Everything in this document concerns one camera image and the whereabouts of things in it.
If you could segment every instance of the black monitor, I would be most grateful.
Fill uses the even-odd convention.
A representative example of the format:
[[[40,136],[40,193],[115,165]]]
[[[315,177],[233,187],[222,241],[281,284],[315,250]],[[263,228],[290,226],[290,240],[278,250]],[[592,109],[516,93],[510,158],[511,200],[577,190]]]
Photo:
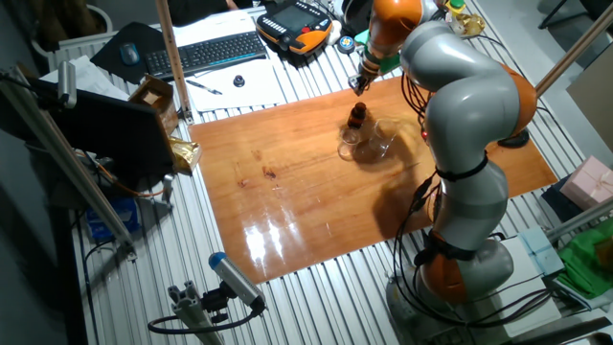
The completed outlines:
[[[57,97],[56,83],[28,82],[37,93]],[[51,110],[50,114],[71,147],[112,158],[113,171],[120,178],[173,172],[168,136],[151,107],[78,90],[74,108]],[[35,138],[28,138],[24,130],[18,136]]]

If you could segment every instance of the wooden table surface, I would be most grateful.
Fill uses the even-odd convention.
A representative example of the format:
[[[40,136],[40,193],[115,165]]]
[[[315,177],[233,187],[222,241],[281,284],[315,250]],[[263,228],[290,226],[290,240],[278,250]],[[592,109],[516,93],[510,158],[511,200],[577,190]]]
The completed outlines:
[[[373,119],[395,118],[400,132],[383,159],[368,141],[354,161],[337,153],[340,128],[356,102]],[[363,126],[368,138],[372,122]],[[434,171],[400,79],[376,82],[359,99],[351,90],[190,127],[202,146],[200,169],[223,246],[255,283],[390,239],[414,190]],[[556,182],[532,143],[488,146],[511,196]],[[407,229],[429,225],[422,212]]]

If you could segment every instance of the mouse pad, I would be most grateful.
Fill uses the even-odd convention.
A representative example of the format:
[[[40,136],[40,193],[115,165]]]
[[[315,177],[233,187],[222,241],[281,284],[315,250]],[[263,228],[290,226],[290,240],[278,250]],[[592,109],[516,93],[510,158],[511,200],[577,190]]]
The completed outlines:
[[[134,43],[136,51],[141,58],[141,60],[133,66],[124,65],[120,54],[120,47],[129,42]],[[138,85],[145,76],[145,73],[148,72],[147,65],[145,64],[145,55],[161,50],[166,50],[162,33],[152,29],[146,24],[133,22],[119,30],[119,32],[91,58],[91,61],[98,67],[105,69],[108,73]]]

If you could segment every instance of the small bottle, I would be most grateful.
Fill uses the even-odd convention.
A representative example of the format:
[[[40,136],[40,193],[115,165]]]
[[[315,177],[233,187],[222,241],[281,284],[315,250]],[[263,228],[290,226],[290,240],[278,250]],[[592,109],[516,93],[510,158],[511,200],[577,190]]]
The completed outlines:
[[[360,129],[366,119],[366,105],[362,102],[356,103],[347,120],[347,126],[355,129]]]

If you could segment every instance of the black keyboard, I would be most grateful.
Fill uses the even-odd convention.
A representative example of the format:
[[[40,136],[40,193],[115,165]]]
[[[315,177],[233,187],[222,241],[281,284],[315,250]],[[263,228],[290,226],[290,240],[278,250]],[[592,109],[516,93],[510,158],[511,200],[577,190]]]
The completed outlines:
[[[186,76],[211,69],[232,66],[253,58],[265,58],[266,49],[256,32],[225,37],[179,47],[183,73]],[[149,73],[161,80],[171,80],[172,70],[166,51],[145,56]]]

